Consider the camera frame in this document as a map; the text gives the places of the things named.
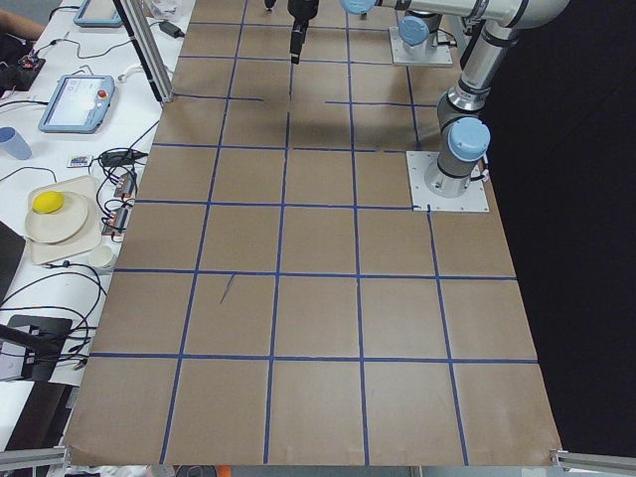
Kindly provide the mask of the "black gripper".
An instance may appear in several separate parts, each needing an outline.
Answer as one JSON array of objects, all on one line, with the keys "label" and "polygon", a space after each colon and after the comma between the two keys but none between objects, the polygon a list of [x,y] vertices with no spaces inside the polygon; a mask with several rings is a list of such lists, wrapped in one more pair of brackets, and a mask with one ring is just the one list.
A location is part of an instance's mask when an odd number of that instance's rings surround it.
[{"label": "black gripper", "polygon": [[290,36],[290,60],[294,65],[300,63],[302,47],[305,42],[309,22],[318,14],[319,0],[288,0],[287,11],[293,17]]}]

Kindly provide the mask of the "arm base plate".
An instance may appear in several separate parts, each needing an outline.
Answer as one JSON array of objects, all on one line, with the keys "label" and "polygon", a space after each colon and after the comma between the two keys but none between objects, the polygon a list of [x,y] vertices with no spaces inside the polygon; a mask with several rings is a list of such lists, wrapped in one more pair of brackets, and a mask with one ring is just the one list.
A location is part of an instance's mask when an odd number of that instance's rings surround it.
[{"label": "arm base plate", "polygon": [[453,60],[450,48],[442,45],[446,35],[439,31],[431,34],[425,42],[417,46],[406,44],[397,27],[390,27],[393,63],[398,66],[422,66],[431,68],[451,68]]},{"label": "arm base plate", "polygon": [[460,179],[438,168],[436,151],[407,151],[412,208],[417,212],[488,213],[485,186],[477,165]]}]

